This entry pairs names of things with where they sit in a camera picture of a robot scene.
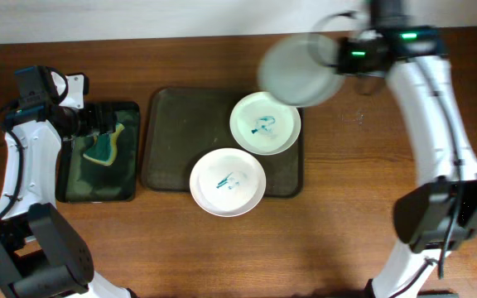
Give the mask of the yellow green sponge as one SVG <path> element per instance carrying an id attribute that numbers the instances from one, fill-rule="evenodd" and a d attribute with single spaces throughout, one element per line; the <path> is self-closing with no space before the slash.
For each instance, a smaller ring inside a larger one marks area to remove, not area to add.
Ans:
<path id="1" fill-rule="evenodd" d="M 94 144 L 86 149 L 83 158 L 101 166 L 111 166 L 118 154 L 118 138 L 125 129 L 122 123 L 116 123 L 115 131 L 94 137 Z"/>

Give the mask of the light grey plate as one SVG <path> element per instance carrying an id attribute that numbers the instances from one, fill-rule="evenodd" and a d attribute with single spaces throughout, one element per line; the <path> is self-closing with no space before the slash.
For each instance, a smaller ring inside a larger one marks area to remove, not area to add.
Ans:
<path id="1" fill-rule="evenodd" d="M 337 72 L 339 45 L 321 34 L 297 34 L 269 48 L 258 67 L 258 86 L 285 105 L 304 108 L 334 96 L 345 77 Z"/>

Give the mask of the pink plate with green stain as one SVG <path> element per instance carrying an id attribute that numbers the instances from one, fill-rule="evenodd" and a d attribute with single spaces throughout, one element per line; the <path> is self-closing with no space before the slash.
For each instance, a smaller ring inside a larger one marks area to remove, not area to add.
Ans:
<path id="1" fill-rule="evenodd" d="M 246 214 L 261 201 L 267 177 L 251 154 L 222 148 L 202 156 L 189 179 L 190 193 L 206 212 L 219 217 Z"/>

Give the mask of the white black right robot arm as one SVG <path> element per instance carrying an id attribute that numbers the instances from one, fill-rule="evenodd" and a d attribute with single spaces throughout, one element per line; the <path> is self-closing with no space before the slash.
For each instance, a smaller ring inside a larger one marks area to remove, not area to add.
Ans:
<path id="1" fill-rule="evenodd" d="M 477 236 L 477 157 L 455 100 L 451 63 L 438 30 L 391 27 L 343 38 L 343 75 L 382 71 L 407 129 L 417 187 L 393 207 L 397 241 L 367 297 L 417 297 L 432 272 Z"/>

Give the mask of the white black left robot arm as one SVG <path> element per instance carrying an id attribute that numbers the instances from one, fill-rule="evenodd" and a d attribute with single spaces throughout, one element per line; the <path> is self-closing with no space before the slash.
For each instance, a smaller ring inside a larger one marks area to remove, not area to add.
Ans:
<path id="1" fill-rule="evenodd" d="M 0 197 L 0 290 L 6 297 L 132 297 L 94 270 L 85 241 L 55 206 L 59 132 L 72 108 L 18 108 L 3 120 L 7 165 Z"/>

